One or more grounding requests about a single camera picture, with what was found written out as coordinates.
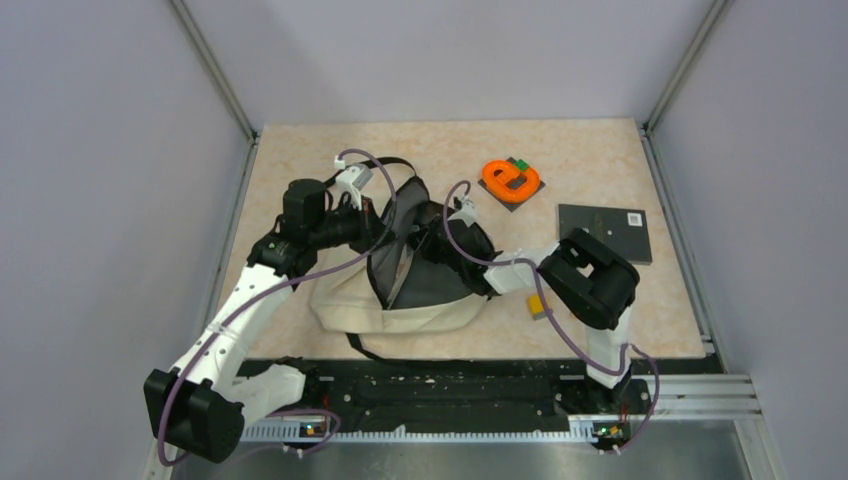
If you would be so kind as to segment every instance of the marble countertop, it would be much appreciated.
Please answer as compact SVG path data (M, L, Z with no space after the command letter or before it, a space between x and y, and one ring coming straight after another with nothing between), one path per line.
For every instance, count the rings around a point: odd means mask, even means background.
M251 246L271 229L280 213L288 183L296 178L328 178L334 172L333 157L349 147L411 161L438 202L444 202L458 180L476 182L489 160L509 156L526 160L547 187L516 212L510 213L481 187L474 185L472 190L479 222L499 250L532 248L557 240L559 203L645 210L653 263L636 266L642 281L633 307L631 340L656 357L705 355L632 119L267 126L239 220L222 302L232 291ZM388 170L397 185L409 176L403 166ZM375 172L365 194L384 190L385 182ZM250 357L363 358L350 348L344 334L321 328L308 306L312 287L303 284L277 311ZM379 355L396 358L574 357L547 321L530 318L525 302L531 293L514 292L492 299L477 318L459 330L363 335L363 343ZM554 300L553 304L563 328L585 348L585 327L561 302Z

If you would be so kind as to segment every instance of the metal frame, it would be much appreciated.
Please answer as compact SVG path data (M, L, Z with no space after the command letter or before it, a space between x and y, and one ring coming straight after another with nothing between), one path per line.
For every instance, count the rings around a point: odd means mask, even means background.
M198 60L209 75L210 81L219 93L222 102L238 124L240 130L244 133L249 144L249 153L245 159L238 193L230 212L230 222L226 233L226 239L218 261L215 283L206 305L206 318L208 321L208 318L215 313L221 289L223 287L223 277L229 262L229 254L234 241L236 227L241 214L241 208L247 192L247 184L249 182L258 151L259 135L251 125L244 108L239 103L238 97L215 59L211 48L205 40L185 2L183 0L167 0L167 3L171 7L176 18L179 20L188 42L191 44L193 50L197 54ZM689 247L685 228L681 222L681 216L676 206L674 194L668 183L662 159L656 150L654 132L662 122L677 93L685 83L693 66L700 57L710 35L715 30L715 26L724 17L731 4L732 0L714 0L678 67L669 79L667 86L658 99L656 106L653 108L648 119L640 127L640 135L645 150L646 160L654 178L660 204L668 222L672 242L675 247L684 281L692 300L695 317L698 321L699 328L701 329L702 339L705 342L705 349L708 354L720 354L721 341L713 327L710 316L710 308L702 290L702 282L697 273L697 263L692 254L691 248ZM637 376L636 378L647 379L650 391L652 394L654 393L651 376L643 375ZM752 478L754 480L785 478L785 475L781 470L781 464L775 454L775 449L768 436L765 423L763 422L763 416L759 407L759 402L756 398L756 392L754 391L750 378L747 375L664 375L661 377L661 380L661 395L658 401L657 414L654 417L657 421L697 422L703 420L733 420ZM566 435L568 438L565 438L566 436L562 436L562 438L548 438L545 435L541 435L536 438L533 434L528 434L515 437L475 437L473 440L482 440L486 442L498 442L501 440L505 442L546 442L574 441L578 439L578 437L585 440L583 438L584 435L582 434L588 431L586 430L586 428L588 428L587 425L590 425L591 422L604 422L611 420L611 418L603 415L573 416L573 418L570 417L569 419L574 421L577 432L571 432L570 435ZM289 437L293 432L291 430L279 428L281 426L279 424L280 420L269 420L269 422L277 423L274 425L271 425L270 423L265 425L260 422L260 424L257 424L253 429L248 429L248 431L245 432L244 440L292 440ZM273 439L266 438L272 434L276 435L276 437ZM387 435L374 435L371 437L348 434L348 437L340 436L339 441L362 443L369 441L457 442L470 440L460 438L455 435L451 436L449 434L428 435L426 438L415 437L414 435L407 434L405 432L392 432ZM170 450L171 455L176 453L176 449L171 448ZM154 440L151 445L142 478L164 479L169 478L170 473L170 468L162 467L158 462Z
M233 87L224 75L224 71L221 70L218 60L215 59L215 55L206 42L203 32L200 31L200 27L197 26L191 11L183 0L167 0L167 2L174 16L180 22L192 50L197 54L198 61L206 70L206 74L209 75L209 79L221 97L221 101L224 102L224 106L227 107L227 111L230 112L247 140L255 142L258 137L256 129L250 124L244 108L242 108Z
M677 92L680 91L680 87L686 82L689 72L692 71L692 67L700 58L701 52L703 52L704 46L707 44L707 40L709 40L715 26L724 17L724 14L732 3L733 0L713 0L713 4L707 11L707 15L692 38L692 42L689 43L686 53L683 54L683 58L678 63L677 68L660 94L657 104L651 110L651 114L645 122L644 128L649 134L652 134L659 126L665 113L674 101Z

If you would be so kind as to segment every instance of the white plastic clip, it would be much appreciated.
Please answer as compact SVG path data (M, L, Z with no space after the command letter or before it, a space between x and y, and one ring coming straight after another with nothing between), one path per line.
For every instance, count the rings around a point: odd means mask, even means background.
M533 283L533 281L532 280L528 281L527 279L524 278L524 275L522 275L518 270L515 269L515 267L517 266L515 264L515 261L518 260L518 258L521 256L522 252L524 252L524 250L521 249L521 248L516 250L515 256L513 256L512 259L510 259L509 263L512 265L512 272L515 274L515 276L517 276L519 279L521 279L521 283L526 287L534 288L536 285ZM524 264L527 268L530 269L530 272L531 272L530 274L532 275L533 274L532 273L533 267L531 267L529 264L526 264L524 262L521 262L521 263Z

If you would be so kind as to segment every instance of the gray wall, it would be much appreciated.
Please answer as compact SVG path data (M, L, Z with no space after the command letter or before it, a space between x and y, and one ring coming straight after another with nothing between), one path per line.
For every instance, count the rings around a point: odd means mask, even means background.
M0 478L137 478L246 155L162 1L0 6Z
M846 18L736 2L659 130L725 354L791 478L845 476Z
M710 0L192 0L256 125L645 118Z

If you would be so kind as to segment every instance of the qr code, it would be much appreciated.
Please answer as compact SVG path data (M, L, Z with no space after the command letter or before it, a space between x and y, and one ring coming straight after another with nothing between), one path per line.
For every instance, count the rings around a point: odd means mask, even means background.
M627 214L627 224L631 227L641 227L642 226L642 214L641 213L628 213Z

